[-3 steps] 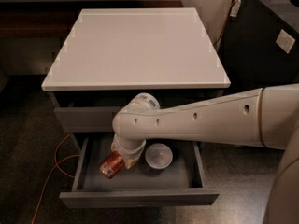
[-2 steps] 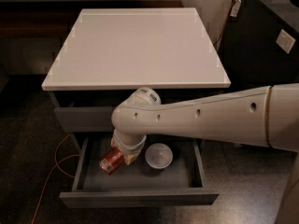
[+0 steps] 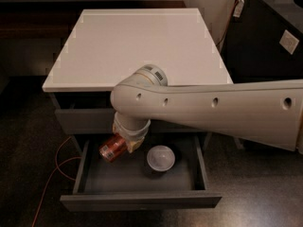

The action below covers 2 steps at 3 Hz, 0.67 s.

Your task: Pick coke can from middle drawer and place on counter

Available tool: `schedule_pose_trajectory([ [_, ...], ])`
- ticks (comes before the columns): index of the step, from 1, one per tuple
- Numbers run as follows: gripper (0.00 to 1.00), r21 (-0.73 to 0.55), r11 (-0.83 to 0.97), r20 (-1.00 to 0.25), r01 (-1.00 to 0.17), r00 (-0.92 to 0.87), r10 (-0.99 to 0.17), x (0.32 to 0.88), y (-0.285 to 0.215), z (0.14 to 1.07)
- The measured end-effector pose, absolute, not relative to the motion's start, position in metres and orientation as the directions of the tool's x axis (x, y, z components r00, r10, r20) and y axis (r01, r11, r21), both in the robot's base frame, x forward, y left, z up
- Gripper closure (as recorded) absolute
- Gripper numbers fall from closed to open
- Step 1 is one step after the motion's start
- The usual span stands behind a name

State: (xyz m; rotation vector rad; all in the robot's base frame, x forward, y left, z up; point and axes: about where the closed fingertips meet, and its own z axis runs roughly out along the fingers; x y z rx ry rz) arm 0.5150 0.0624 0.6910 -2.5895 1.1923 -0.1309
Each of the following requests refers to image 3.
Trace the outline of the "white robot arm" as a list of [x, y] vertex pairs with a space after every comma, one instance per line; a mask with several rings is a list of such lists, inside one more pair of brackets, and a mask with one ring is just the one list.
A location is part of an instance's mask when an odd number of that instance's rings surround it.
[[111, 93], [114, 129], [128, 140], [162, 120], [264, 145], [302, 150], [303, 82], [169, 86], [165, 73], [145, 65]]

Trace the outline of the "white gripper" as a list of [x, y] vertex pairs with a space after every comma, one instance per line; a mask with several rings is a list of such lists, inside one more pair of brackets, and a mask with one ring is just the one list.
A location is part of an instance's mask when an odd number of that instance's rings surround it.
[[129, 153], [136, 151], [144, 142], [144, 137], [148, 133], [150, 119], [138, 119], [121, 113], [115, 113], [113, 123], [113, 133], [119, 134], [127, 141]]

